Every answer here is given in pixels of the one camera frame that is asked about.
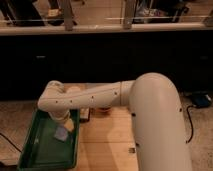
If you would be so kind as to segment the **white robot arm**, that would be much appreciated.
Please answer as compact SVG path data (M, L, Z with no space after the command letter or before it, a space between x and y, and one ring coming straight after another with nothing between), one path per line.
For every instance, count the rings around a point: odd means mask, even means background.
M132 116L138 171L193 171L180 96L165 75L151 72L134 80L66 91L50 81L38 108L71 130L73 109L126 106Z

